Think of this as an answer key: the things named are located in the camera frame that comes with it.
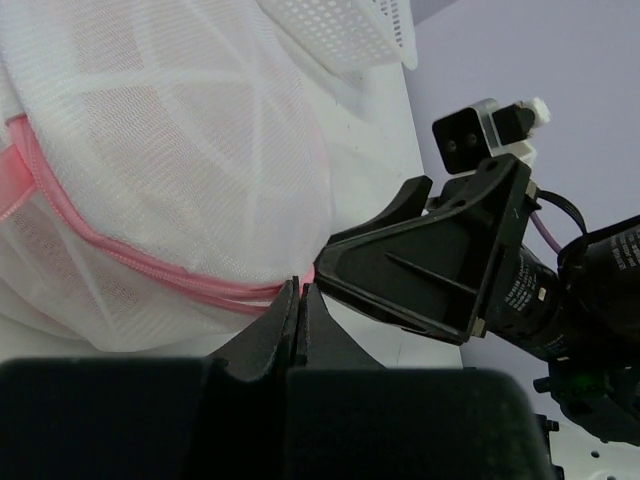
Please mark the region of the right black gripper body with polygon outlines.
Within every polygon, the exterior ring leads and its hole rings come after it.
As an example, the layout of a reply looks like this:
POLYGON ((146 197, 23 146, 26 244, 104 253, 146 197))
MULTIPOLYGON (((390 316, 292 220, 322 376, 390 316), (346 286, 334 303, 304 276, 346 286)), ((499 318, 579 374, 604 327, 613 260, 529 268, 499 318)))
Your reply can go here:
POLYGON ((490 330, 546 363, 534 380, 564 416, 604 442, 639 442, 639 219, 588 232, 549 269, 520 251, 490 330))

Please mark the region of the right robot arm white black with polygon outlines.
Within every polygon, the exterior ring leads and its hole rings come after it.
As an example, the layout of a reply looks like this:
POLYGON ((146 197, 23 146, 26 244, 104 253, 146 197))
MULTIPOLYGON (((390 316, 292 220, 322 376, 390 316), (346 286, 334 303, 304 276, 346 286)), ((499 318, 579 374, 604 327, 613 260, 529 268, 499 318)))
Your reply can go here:
POLYGON ((331 236, 320 290, 379 322, 460 346, 494 334, 543 361, 536 392, 565 479, 639 475, 639 221, 588 228, 512 155, 431 195, 407 180, 373 219, 331 236))

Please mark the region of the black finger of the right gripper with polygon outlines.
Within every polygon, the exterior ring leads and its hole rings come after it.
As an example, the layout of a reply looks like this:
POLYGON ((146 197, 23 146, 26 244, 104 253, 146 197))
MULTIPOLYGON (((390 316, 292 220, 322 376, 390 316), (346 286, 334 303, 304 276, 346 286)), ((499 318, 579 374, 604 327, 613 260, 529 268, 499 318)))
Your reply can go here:
POLYGON ((411 244, 429 240, 429 226, 422 219, 433 181, 427 176, 406 180, 391 202, 374 218, 333 234, 327 247, 373 247, 409 239, 411 244))
POLYGON ((532 199, 531 170, 511 154, 483 160, 449 181, 422 219, 430 239, 373 247, 327 247, 315 261, 319 289, 380 321, 454 345, 474 324, 501 316, 532 199))

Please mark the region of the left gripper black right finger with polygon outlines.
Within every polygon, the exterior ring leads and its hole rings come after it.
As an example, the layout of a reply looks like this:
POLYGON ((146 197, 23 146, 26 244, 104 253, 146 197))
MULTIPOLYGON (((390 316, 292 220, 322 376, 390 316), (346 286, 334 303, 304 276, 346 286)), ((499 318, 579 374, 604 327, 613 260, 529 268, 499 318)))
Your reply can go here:
POLYGON ((385 368, 331 317, 315 285, 300 303, 287 374, 288 479, 551 479, 529 402, 505 374, 385 368))

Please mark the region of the white mesh laundry bag pink zipper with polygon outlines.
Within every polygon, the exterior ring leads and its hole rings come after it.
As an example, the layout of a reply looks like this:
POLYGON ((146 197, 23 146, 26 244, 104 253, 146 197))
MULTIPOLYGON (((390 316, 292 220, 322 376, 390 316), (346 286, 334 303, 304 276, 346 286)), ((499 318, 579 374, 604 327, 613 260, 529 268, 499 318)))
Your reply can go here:
POLYGON ((1 314, 102 351, 242 330, 313 280, 333 195, 253 1, 1 5, 1 314))

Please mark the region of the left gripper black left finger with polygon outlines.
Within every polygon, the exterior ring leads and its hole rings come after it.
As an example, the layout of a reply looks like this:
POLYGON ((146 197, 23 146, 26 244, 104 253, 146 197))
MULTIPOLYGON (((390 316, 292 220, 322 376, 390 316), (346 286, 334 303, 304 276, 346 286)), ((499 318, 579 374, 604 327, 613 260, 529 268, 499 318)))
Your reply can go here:
POLYGON ((1 366, 5 479, 279 479, 299 311, 287 281, 204 357, 21 358, 1 366))

